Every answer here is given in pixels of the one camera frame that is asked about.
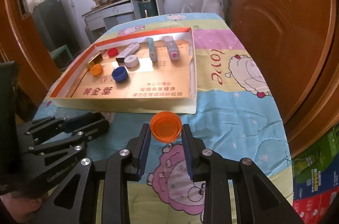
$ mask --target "white bottle cap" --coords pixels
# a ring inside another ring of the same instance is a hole
[[[127,68],[132,68],[138,65],[139,59],[136,55],[131,55],[131,56],[126,57],[124,62]]]

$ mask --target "bottle cap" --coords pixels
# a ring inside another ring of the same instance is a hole
[[[95,64],[95,65],[93,65],[93,66],[90,68],[90,73],[91,73],[93,76],[97,76],[97,75],[99,75],[101,72],[102,72],[102,66],[101,66],[100,63]]]
[[[181,133],[182,123],[177,114],[163,111],[155,114],[150,120],[150,130],[153,137],[162,143],[176,140]]]
[[[107,51],[109,57],[115,57],[118,53],[119,52],[117,48],[112,48]]]
[[[127,73],[125,66],[120,66],[120,67],[116,68],[112,72],[112,77],[114,78],[114,80],[116,82],[120,82],[120,81],[123,81],[124,79],[126,79],[128,77],[128,73]]]
[[[132,68],[138,65],[139,59],[136,55],[131,55],[125,58],[124,63],[127,68]]]

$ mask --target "red bottle cap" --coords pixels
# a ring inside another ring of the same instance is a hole
[[[112,48],[107,51],[109,57],[115,57],[118,53],[119,52],[117,48]]]

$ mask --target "skin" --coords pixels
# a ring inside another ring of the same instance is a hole
[[[44,194],[41,198],[37,199],[28,197],[14,198],[10,193],[0,196],[6,209],[18,223],[28,222],[33,217],[33,212],[41,207],[47,197],[48,194]]]

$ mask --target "pink cartoon sheep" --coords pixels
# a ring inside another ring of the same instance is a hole
[[[259,98],[271,95],[264,77],[252,58],[247,55],[235,55],[230,58],[228,68],[230,72],[225,73],[225,76],[228,78],[233,76],[247,91]]]
[[[130,34],[133,34],[137,31],[144,30],[144,29],[145,29],[144,25],[135,26],[135,27],[127,28],[127,29],[122,29],[122,30],[119,30],[118,36],[130,35]]]
[[[175,210],[203,214],[206,184],[190,180],[182,145],[167,144],[162,153],[160,165],[148,175],[147,184]]]

